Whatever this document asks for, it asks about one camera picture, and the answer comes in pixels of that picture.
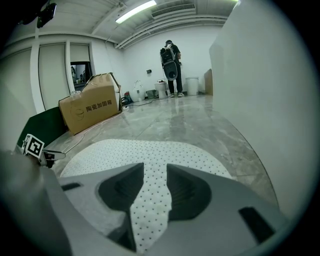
fluorescent light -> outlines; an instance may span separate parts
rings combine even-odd
[[[122,22],[124,22],[125,20],[129,19],[130,17],[132,17],[133,15],[151,7],[151,6],[155,6],[157,3],[152,0],[149,2],[146,2],[144,4],[139,5],[138,7],[134,8],[133,10],[127,12],[126,14],[122,15],[120,18],[118,18],[115,22],[118,24],[121,24]]]

ceiling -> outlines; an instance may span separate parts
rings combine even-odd
[[[148,0],[51,0],[54,18],[37,29],[36,20],[18,25],[10,39],[16,42],[35,35],[78,34],[108,40],[127,48],[163,31],[190,26],[223,26],[236,0],[155,0],[157,5],[121,24],[116,19]]]

white dotted rug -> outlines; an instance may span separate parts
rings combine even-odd
[[[171,210],[167,164],[198,169],[231,179],[215,157],[196,146],[171,141],[107,139],[75,155],[61,177],[91,174],[133,163],[144,163],[144,183],[130,208],[137,253],[143,254],[163,234]]]

roller blind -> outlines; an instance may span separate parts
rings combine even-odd
[[[89,62],[89,46],[83,44],[70,44],[71,62]]]
[[[0,149],[13,150],[28,119],[37,114],[30,82],[31,49],[0,61]]]
[[[70,95],[65,66],[65,45],[51,44],[39,49],[39,82],[46,110],[58,106]]]

tile floor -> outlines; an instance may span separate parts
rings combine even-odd
[[[66,158],[53,166],[56,174],[59,176],[77,153],[101,140],[183,142],[206,150],[224,165],[234,180],[278,205],[270,179],[255,151],[227,119],[214,111],[212,96],[161,99],[127,109],[124,114],[87,132],[83,140],[66,154]],[[47,149],[66,152],[81,139],[82,134],[72,136],[66,132]]]

